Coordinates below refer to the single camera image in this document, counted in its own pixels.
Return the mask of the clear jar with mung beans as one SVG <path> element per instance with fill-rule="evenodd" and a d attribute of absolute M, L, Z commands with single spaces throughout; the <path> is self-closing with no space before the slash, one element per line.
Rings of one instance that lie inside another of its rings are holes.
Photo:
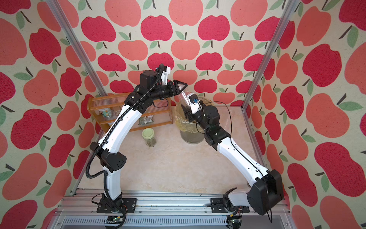
<path fill-rule="evenodd" d="M 190 96 L 193 95 L 187 88 L 179 94 L 180 104 L 182 109 L 191 110 Z"/>

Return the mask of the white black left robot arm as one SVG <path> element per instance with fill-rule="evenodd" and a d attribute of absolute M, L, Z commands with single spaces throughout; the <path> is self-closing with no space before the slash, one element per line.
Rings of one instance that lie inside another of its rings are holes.
<path fill-rule="evenodd" d="M 127 158 L 119 152 L 120 146 L 132 126 L 156 100 L 165 100 L 181 94 L 187 84 L 168 81 L 168 69 L 146 70 L 140 75 L 140 83 L 131 92 L 106 135 L 99 142 L 92 142 L 92 156 L 86 165 L 89 179 L 100 175 L 104 177 L 104 192 L 97 203 L 97 213 L 122 213 L 128 209 L 123 202 L 120 187 L 120 170 Z"/>

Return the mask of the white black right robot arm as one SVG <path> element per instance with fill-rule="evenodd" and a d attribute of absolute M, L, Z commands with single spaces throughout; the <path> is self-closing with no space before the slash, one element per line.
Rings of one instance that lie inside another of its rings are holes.
<path fill-rule="evenodd" d="M 251 207 L 263 216 L 284 198 L 281 174 L 260 165 L 232 139 L 220 125 L 220 114 L 215 106 L 182 106 L 185 118 L 195 122 L 204 131 L 208 145 L 224 155 L 244 176 L 251 189 L 248 192 L 234 188 L 225 193 L 226 209 Z"/>

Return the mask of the second jar behind left arm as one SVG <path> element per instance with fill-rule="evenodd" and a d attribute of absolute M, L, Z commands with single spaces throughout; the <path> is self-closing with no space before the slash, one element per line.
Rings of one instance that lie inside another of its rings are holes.
<path fill-rule="evenodd" d="M 146 128 L 142 132 L 142 137 L 148 147 L 154 147 L 156 145 L 156 139 L 154 135 L 154 130 L 152 128 Z"/>

